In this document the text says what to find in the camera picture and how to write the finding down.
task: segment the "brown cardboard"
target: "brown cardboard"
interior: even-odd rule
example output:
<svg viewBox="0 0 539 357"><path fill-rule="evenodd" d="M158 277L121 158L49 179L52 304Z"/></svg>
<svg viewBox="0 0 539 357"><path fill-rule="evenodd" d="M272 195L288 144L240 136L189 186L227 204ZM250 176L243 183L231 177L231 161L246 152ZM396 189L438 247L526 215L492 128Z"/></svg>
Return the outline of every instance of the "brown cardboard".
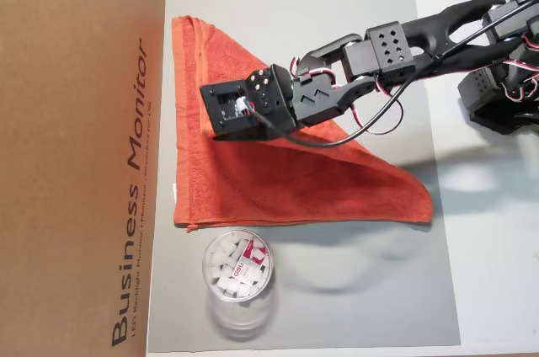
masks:
<svg viewBox="0 0 539 357"><path fill-rule="evenodd" d="M2 356L146 352L163 12L0 0Z"/></svg>

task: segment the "white table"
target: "white table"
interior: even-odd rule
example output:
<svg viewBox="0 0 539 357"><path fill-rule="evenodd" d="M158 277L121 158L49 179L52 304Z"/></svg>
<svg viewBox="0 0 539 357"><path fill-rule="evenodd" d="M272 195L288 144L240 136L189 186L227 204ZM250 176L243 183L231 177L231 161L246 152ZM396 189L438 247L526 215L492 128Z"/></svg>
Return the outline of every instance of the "white table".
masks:
<svg viewBox="0 0 539 357"><path fill-rule="evenodd" d="M417 0L418 16L462 1ZM458 30L455 39L478 27ZM199 354L316 357L539 351L539 196L534 193L539 191L539 139L531 133L500 136L469 125L456 89L463 77L456 74L425 83L462 345Z"/></svg>

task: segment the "red towel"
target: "red towel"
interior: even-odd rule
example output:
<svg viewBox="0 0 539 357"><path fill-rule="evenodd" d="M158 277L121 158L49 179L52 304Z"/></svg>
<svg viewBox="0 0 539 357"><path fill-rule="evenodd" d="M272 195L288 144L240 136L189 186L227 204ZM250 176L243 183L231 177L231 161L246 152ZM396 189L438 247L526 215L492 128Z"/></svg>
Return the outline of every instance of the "red towel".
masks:
<svg viewBox="0 0 539 357"><path fill-rule="evenodd" d="M424 186L356 141L332 149L299 147L284 139L213 141L200 86L244 79L267 66L199 19L176 18L172 28L178 146L174 223L191 231L315 221L430 221L432 204ZM303 131L297 135L308 140L346 136L332 120Z"/></svg>

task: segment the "clear plastic cup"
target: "clear plastic cup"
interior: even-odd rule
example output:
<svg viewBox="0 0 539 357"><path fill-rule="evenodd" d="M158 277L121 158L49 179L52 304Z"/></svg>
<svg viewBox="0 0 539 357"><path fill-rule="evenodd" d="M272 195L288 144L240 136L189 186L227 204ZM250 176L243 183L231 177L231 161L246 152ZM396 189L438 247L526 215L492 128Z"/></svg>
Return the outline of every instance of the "clear plastic cup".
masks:
<svg viewBox="0 0 539 357"><path fill-rule="evenodd" d="M233 261L229 258L223 260L223 254L226 254ZM257 256L260 257L262 254L264 256L260 261ZM236 283L231 281L229 281L232 283L230 285L231 290L223 288L223 284L226 283L220 283L221 276L216 277L214 271L216 268L219 268L221 272L224 269L229 271L230 269L226 266L232 268L232 275L229 280L239 281L240 284L250 287L247 296L239 296L238 290L235 289ZM256 280L253 274L249 274L258 273L255 272L257 266L260 271L259 280ZM247 229L228 231L214 239L206 249L202 260L202 274L208 288L218 298L228 302L245 302L256 297L270 282L272 272L273 258L270 248L259 235Z"/></svg>
<svg viewBox="0 0 539 357"><path fill-rule="evenodd" d="M250 247L249 243L242 241L242 239L248 239L252 246ZM245 270L242 268L238 269L237 267L242 261L245 262L242 258L246 256L246 249L250 248L250 252L247 252L247 256L253 255L255 240L257 249L260 249L260 252L264 253L264 260L262 261L264 266L259 264L260 270L262 271L261 277L264 279L262 280L261 278L260 281L254 281L252 286L253 290L251 290L247 296L238 296L237 290L235 292L232 291L233 293L231 293L230 291L223 289L223 285L219 287L217 283L221 276L220 278L216 277L215 267L216 264L220 263L224 258L222 254L218 253L219 249L224 251L224 253L231 253L230 255L227 255L228 265L235 264L232 268L232 273L238 272L238 274L241 274L244 273ZM237 253L241 253L242 256L238 257L235 263L228 259L228 257L231 257L232 255L236 258ZM248 261L247 263L250 264L250 267L255 267L251 262ZM226 265L226 262L224 264L218 264L221 271L224 268L223 266ZM237 229L225 232L210 243L205 251L202 261L202 274L209 289L207 306L217 327L227 337L239 340L256 338L266 327L273 316L272 312L276 308L275 294L274 291L272 291L273 268L274 260L270 248L259 235L252 231ZM246 285L246 283L249 283L250 279L253 277L243 276L242 278L243 281L240 281L240 284ZM237 284L232 285L232 289L234 290L236 286Z"/></svg>

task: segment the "gray mat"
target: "gray mat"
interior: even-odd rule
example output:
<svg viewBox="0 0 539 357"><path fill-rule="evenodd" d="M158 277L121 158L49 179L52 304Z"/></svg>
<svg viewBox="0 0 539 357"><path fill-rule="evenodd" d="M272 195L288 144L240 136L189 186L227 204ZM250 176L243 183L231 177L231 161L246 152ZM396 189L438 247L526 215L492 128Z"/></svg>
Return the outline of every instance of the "gray mat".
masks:
<svg viewBox="0 0 539 357"><path fill-rule="evenodd" d="M266 62L287 66L294 55L342 35L415 19L416 7L415 0L167 0L148 350L459 344L422 83L403 95L407 112L399 130L389 136L365 136L361 142L427 185L435 206L432 227L351 221L256 229L275 254L275 314L262 333L241 343L216 329L207 313L200 267L206 245L222 229L186 234L173 225L176 147L170 24L172 17L183 14L215 24ZM378 97L361 100L360 112L366 118L381 102ZM383 126L396 117L393 111ZM339 123L347 131L355 129L350 115Z"/></svg>

